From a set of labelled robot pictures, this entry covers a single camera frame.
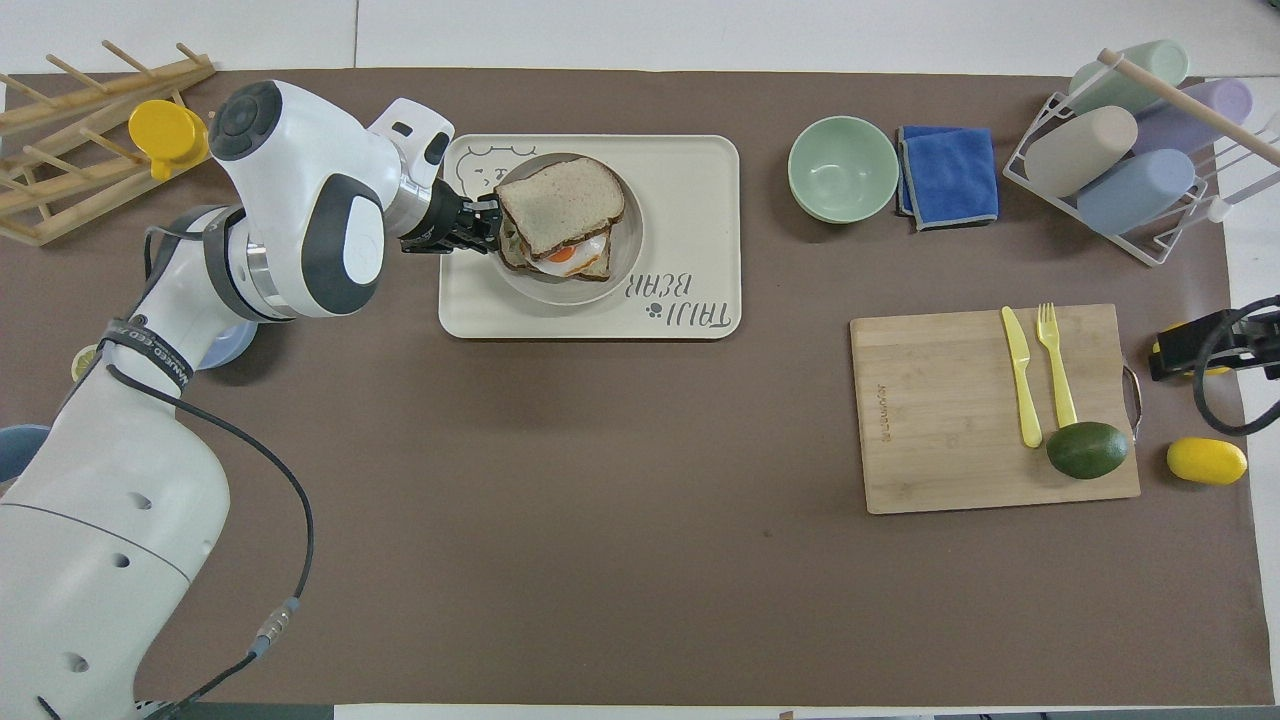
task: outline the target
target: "wooden cutting board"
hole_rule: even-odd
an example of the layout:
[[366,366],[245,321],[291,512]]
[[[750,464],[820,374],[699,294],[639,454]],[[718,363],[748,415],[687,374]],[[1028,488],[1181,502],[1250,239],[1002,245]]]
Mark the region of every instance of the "wooden cutting board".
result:
[[[1036,309],[1015,310],[1032,350],[1027,369],[1044,439],[1057,429],[1048,354]],[[1114,305],[1057,309],[1062,364],[1079,420],[1129,434],[1124,356]],[[1134,497],[1133,452],[1092,480],[1053,469],[1023,446],[1009,345],[998,310],[850,323],[867,509],[873,514]]]

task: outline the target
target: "white wire rack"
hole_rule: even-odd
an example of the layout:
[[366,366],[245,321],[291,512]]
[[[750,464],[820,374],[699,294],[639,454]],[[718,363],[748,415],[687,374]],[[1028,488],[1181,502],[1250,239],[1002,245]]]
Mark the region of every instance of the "white wire rack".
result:
[[[1025,187],[1050,205],[1053,205],[1059,210],[1083,223],[1080,214],[1075,208],[1074,196],[1053,197],[1032,184],[1030,179],[1027,177],[1027,149],[1048,132],[1074,118],[1075,113],[1070,106],[1075,99],[1088,91],[1089,87],[1092,87],[1107,73],[1112,72],[1123,73],[1129,79],[1133,79],[1134,82],[1138,82],[1139,85],[1143,85],[1156,92],[1171,105],[1192,114],[1197,119],[1221,131],[1226,137],[1234,140],[1236,145],[1228,151],[1239,147],[1244,150],[1244,155],[1231,160],[1228,165],[1239,163],[1244,158],[1256,154],[1271,163],[1274,168],[1280,168],[1280,149],[1265,142],[1257,135],[1249,133],[1239,124],[1224,118],[1221,114],[1192,99],[1185,92],[1166,83],[1156,76],[1152,76],[1129,60],[1125,60],[1124,55],[1111,50],[1103,50],[1098,54],[1098,60],[1102,61],[1103,68],[1091,77],[1084,85],[1078,87],[1075,92],[1070,95],[1055,92],[1050,96],[1050,99],[1041,108],[1039,113],[1036,115],[1030,127],[1027,129],[1027,133],[1023,135],[1023,138],[1014,150],[1014,154],[1005,164],[1005,177]],[[1169,259],[1170,252],[1172,252],[1179,237],[1181,237],[1187,228],[1204,220],[1221,223],[1222,218],[1226,217],[1231,206],[1243,202],[1244,200],[1274,184],[1280,183],[1280,169],[1276,169],[1275,172],[1263,176],[1257,182],[1247,186],[1244,190],[1240,190],[1228,197],[1221,197],[1216,193],[1210,195],[1208,181],[1217,174],[1217,170],[1211,169],[1210,172],[1201,173],[1201,169],[1204,165],[1206,164],[1202,163],[1197,167],[1196,182],[1192,187],[1158,217],[1143,225],[1130,229],[1126,233],[1106,234],[1102,237],[1106,237],[1125,252],[1144,263],[1147,266],[1155,268]]]

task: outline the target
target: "yellow cup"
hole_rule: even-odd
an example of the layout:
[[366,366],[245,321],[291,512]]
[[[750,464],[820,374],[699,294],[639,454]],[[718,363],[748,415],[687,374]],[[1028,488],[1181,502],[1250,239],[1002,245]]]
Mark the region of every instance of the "yellow cup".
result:
[[147,100],[134,108],[129,137],[151,159],[151,177],[161,182],[209,155],[209,131],[200,115],[168,100]]

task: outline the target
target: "brown tablecloth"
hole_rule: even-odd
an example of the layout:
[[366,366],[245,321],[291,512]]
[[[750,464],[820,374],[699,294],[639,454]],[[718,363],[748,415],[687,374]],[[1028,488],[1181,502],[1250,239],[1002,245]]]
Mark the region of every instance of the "brown tablecloth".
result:
[[[407,96],[460,132],[723,135],[741,154],[745,307],[712,343],[465,342],[436,322],[436,260],[393,254],[360,314],[264,327],[188,400],[293,465],[316,564],[284,642],[214,700],[1272,701],[1248,483],[1164,468],[1170,441],[1210,434],[1184,384],[1146,383],[1138,498],[867,514],[851,318],[1114,302],[1140,369],[1156,331],[1228,306],[1208,224],[1147,269],[1004,179],[995,225],[924,234],[890,209],[824,225],[788,195],[791,140],[818,118],[991,127],[1002,163],[1065,81],[315,70],[221,73],[188,101],[264,77],[365,123]],[[146,225],[233,200],[209,163],[42,250],[0,243],[0,424],[51,419],[74,352],[141,291]],[[1238,415],[1234,380],[1213,384]],[[285,483],[184,421],[233,505],[140,697],[238,659],[302,553]]]

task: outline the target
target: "yellow knife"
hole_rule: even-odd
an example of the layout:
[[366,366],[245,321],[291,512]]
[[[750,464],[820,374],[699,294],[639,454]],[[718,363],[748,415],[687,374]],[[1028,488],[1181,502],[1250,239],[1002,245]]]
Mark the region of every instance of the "yellow knife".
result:
[[1012,309],[1007,305],[1000,309],[1005,322],[1005,337],[1009,338],[1009,357],[1014,361],[1014,386],[1018,388],[1018,421],[1023,429],[1023,445],[1039,447],[1044,436],[1041,434],[1039,420],[1036,418],[1036,404],[1032,402],[1032,388],[1027,384],[1027,365],[1032,361],[1032,348],[1027,346],[1027,336],[1018,324]]

